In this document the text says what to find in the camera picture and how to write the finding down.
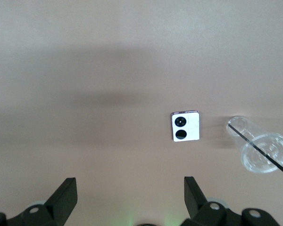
clear cup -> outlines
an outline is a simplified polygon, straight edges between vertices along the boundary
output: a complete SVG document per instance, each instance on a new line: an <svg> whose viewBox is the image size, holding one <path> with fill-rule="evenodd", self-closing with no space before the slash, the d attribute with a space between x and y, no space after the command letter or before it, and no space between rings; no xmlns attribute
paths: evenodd
<svg viewBox="0 0 283 226"><path fill-rule="evenodd" d="M265 131L245 117L235 116L228 121L226 130L240 150L242 164L247 170L254 173L269 173L278 167L245 141L228 124L231 124L270 158L283 166L283 136Z"/></svg>

black round object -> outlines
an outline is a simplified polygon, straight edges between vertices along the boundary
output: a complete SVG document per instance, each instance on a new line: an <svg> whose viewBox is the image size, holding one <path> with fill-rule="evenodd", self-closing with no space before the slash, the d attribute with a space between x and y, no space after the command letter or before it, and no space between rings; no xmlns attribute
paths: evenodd
<svg viewBox="0 0 283 226"><path fill-rule="evenodd" d="M187 123L187 120L184 117L178 117L175 119L175 125L178 127L182 127Z"/></svg>
<svg viewBox="0 0 283 226"><path fill-rule="evenodd" d="M177 131L176 133L175 133L175 136L178 138L178 139L185 139L186 138L186 136L187 136L187 132L186 131L184 131L184 130L179 130L179 131Z"/></svg>

black straw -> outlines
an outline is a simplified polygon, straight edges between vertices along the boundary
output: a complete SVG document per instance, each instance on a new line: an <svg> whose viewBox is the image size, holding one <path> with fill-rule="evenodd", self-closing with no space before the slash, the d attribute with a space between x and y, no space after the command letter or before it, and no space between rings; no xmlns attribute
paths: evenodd
<svg viewBox="0 0 283 226"><path fill-rule="evenodd" d="M236 130L230 123L228 126L234 130L240 137L242 137L246 142L248 142L250 145L252 145L260 154L262 154L264 157L266 157L268 160L270 160L276 167L278 167L283 172L283 166L281 166L279 163L277 163L275 160L273 160L271 157L268 156L265 152L263 152L260 148L258 148L253 142L248 140L244 135L242 135L238 130Z"/></svg>

camera lens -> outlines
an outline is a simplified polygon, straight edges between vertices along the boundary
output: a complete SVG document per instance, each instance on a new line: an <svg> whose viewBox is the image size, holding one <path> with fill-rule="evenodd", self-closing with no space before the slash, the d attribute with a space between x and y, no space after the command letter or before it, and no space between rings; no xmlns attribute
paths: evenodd
<svg viewBox="0 0 283 226"><path fill-rule="evenodd" d="M182 127L187 123L187 120L184 117L178 117L175 119L175 125L178 127Z"/></svg>
<svg viewBox="0 0 283 226"><path fill-rule="evenodd" d="M179 130L179 131L177 131L175 133L175 136L177 137L177 139L181 139L182 140L182 139L186 138L187 132L181 129L181 130Z"/></svg>

white phone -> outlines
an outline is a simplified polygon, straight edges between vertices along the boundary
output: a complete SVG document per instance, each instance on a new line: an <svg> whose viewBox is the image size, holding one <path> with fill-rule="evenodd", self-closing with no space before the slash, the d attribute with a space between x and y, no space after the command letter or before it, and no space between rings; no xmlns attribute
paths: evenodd
<svg viewBox="0 0 283 226"><path fill-rule="evenodd" d="M198 111L173 112L171 114L173 140L175 142L199 140Z"/></svg>

